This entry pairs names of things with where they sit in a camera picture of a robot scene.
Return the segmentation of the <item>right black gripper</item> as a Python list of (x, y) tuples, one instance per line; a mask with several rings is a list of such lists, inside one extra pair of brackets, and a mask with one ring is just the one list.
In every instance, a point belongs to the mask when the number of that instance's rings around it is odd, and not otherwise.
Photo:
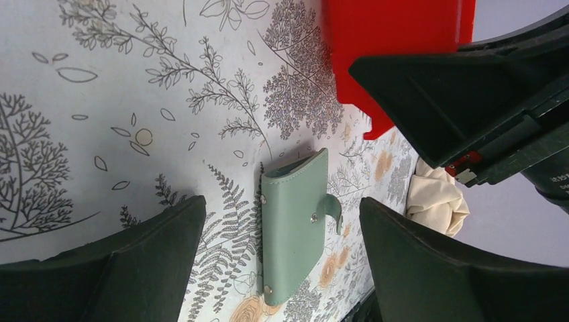
[(454, 54), (365, 56), (351, 77), (466, 186), (522, 174), (568, 209), (568, 8)]

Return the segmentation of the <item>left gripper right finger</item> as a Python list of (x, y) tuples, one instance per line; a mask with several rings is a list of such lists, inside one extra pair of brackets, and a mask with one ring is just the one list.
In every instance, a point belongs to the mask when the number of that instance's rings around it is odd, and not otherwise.
[(383, 321), (567, 321), (568, 269), (469, 246), (365, 197), (360, 226)]

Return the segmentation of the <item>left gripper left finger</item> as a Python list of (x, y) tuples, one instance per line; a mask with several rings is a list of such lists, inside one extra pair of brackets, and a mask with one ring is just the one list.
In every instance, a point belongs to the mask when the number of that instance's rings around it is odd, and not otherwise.
[(1, 266), (2, 321), (176, 321), (206, 218), (194, 196), (47, 260)]

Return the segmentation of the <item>red plastic bin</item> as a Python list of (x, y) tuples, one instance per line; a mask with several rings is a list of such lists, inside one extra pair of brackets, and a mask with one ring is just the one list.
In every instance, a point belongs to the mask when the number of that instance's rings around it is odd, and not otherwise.
[(380, 105), (348, 69), (364, 56), (439, 54), (472, 41), (475, 0), (327, 0), (321, 3), (338, 101), (370, 117), (365, 140), (393, 127)]

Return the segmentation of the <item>green card holder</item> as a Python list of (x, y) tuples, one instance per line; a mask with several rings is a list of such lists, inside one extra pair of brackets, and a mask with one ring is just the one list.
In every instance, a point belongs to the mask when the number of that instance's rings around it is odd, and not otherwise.
[(288, 301), (323, 253), (325, 220), (342, 230), (342, 205), (328, 193), (328, 150), (275, 168), (261, 176), (264, 301)]

